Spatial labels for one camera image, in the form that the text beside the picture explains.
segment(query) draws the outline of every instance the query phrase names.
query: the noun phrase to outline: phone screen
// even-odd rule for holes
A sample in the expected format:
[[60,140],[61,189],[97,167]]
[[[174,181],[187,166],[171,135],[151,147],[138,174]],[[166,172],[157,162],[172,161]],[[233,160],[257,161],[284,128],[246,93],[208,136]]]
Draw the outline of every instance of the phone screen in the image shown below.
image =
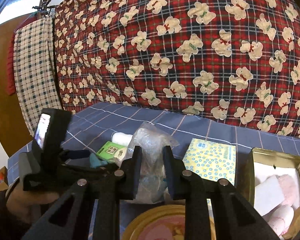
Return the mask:
[[50,117],[51,116],[48,114],[41,114],[40,120],[38,123],[38,127],[35,132],[34,139],[36,140],[36,142],[38,143],[38,145],[40,146],[41,149],[43,147],[44,138],[45,138],[47,130],[48,130]]

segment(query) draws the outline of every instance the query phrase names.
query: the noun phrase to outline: checkered cloth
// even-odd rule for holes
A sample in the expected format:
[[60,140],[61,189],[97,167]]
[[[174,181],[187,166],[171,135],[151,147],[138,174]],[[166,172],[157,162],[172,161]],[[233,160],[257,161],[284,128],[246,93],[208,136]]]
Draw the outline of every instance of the checkered cloth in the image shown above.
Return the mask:
[[14,77],[23,118],[34,136],[43,108],[61,109],[52,68],[52,18],[37,20],[16,32]]
[[293,0],[65,0],[56,12],[67,110],[101,100],[300,138]]
[[[97,152],[107,141],[111,141],[115,132],[133,134],[143,122],[151,122],[157,128],[171,134],[179,142],[180,145],[173,148],[173,154],[179,159],[185,155],[192,138],[235,145],[236,167],[245,163],[253,147],[300,155],[300,139],[294,137],[230,126],[198,116],[106,102],[87,107],[72,117],[62,147],[69,150],[89,149],[91,152]],[[19,153],[29,150],[31,150],[31,143],[8,160],[9,184],[19,176]],[[236,170],[237,178],[240,177],[239,171],[239,169]],[[122,201],[120,208],[120,225],[124,230],[137,215],[152,206],[133,205]]]

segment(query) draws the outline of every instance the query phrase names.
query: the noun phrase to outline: black sleeve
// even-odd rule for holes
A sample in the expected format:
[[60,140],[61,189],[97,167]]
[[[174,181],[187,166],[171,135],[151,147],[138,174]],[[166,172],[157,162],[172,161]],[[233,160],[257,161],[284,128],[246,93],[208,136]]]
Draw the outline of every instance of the black sleeve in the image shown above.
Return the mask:
[[30,228],[11,215],[6,207],[6,190],[0,192],[0,240],[20,240]]

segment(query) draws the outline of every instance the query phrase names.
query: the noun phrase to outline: beige checkered curtain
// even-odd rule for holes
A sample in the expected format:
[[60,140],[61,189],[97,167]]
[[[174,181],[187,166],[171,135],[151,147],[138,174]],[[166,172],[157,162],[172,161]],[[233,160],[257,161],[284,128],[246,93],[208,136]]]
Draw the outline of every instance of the beige checkered curtain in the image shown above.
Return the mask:
[[14,41],[14,77],[26,125],[34,136],[43,108],[62,109],[53,78],[52,17],[19,29]]

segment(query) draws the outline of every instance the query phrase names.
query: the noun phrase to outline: hand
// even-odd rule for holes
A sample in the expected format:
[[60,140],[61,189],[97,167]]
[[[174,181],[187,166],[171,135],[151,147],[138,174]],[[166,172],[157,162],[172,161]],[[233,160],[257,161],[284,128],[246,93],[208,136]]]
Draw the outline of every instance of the hand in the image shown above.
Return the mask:
[[23,191],[19,183],[7,200],[7,209],[22,222],[31,224],[31,206],[49,204],[58,198],[59,194],[55,192]]

